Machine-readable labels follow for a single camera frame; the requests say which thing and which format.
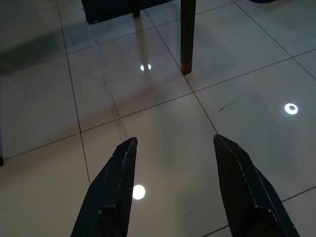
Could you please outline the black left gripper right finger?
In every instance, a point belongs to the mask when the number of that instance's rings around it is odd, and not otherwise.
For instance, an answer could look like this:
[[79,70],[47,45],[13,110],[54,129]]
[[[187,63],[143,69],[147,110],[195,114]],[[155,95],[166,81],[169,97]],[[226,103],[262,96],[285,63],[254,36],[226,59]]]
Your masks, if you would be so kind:
[[297,237],[274,187],[234,141],[213,138],[220,192],[234,237]]

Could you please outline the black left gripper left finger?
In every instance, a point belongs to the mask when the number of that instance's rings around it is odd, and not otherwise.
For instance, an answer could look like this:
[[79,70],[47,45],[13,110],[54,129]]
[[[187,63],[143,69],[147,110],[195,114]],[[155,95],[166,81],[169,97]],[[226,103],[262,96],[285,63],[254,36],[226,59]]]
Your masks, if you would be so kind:
[[138,141],[119,144],[89,186],[71,235],[125,237],[128,232]]

